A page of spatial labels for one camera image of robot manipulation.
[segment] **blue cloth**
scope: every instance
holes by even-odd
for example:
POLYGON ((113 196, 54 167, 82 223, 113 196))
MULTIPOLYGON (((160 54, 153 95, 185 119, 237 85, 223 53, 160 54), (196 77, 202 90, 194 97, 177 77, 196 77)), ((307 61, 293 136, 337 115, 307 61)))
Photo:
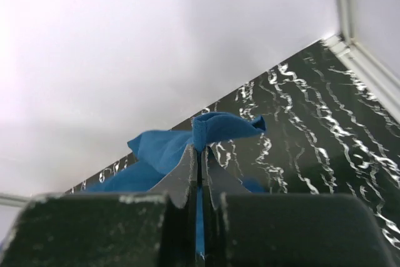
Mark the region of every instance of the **blue cloth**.
MULTIPOLYGON (((207 144, 245 138, 265 132, 263 117, 246 121, 230 113, 213 112, 193 119, 192 131, 146 131, 127 145, 139 161, 103 183, 86 188, 88 192, 145 192, 171 172, 181 160, 187 145, 201 153, 207 144)), ((251 182, 250 191, 262 189, 251 182)), ((197 192, 196 249, 204 254, 202 193, 197 192)))

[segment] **blue fabric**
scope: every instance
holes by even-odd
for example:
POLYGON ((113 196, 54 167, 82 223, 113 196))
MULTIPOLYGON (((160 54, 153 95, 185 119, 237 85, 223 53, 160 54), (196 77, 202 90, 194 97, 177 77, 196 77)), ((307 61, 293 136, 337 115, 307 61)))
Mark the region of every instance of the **blue fabric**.
MULTIPOLYGON (((146 131, 129 141, 139 162, 103 183, 86 188, 88 192, 145 192, 171 172, 181 160, 187 145, 200 153, 207 144, 245 138, 265 132, 263 117, 246 121, 230 113, 213 112, 193 119, 192 131, 146 131)), ((255 189, 251 183, 250 191, 255 189)), ((203 206, 201 188, 197 191, 196 249, 204 254, 203 206)))

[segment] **blue towel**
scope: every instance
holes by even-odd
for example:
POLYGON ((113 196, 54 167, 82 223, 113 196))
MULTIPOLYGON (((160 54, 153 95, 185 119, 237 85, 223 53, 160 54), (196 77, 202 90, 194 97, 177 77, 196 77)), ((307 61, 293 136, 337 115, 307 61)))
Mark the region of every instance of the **blue towel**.
MULTIPOLYGON (((186 145, 193 144, 201 153, 207 144, 245 138, 265 132, 263 117, 246 121, 230 113, 207 113, 193 119, 192 131, 146 131, 127 145, 139 159, 103 183, 87 187, 89 192, 145 192, 155 186, 178 165, 186 145)), ((250 181, 250 191, 262 187, 250 181)), ((197 192, 196 250, 204 254, 203 207, 201 189, 197 192)))

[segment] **white panel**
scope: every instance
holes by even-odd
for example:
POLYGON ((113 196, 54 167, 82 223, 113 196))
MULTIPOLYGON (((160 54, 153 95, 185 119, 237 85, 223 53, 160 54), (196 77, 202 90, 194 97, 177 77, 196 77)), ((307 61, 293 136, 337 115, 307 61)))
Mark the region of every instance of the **white panel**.
POLYGON ((400 78, 399 0, 352 0, 355 38, 400 78))
POLYGON ((335 0, 0 0, 0 190, 64 191, 338 29, 335 0))
POLYGON ((6 237, 21 208, 0 205, 0 243, 6 237))

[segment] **folded cloth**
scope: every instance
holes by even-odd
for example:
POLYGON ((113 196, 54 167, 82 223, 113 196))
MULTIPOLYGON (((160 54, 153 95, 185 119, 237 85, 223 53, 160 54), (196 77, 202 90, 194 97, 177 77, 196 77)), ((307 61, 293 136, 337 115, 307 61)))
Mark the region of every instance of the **folded cloth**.
MULTIPOLYGON (((146 131, 127 145, 139 161, 103 183, 89 186, 88 192, 145 192, 178 165, 188 144, 201 153, 207 144, 246 138, 265 132, 262 116, 246 121, 231 113, 213 112, 195 117, 192 131, 146 131)), ((197 192, 196 250, 204 254, 201 189, 197 192)))

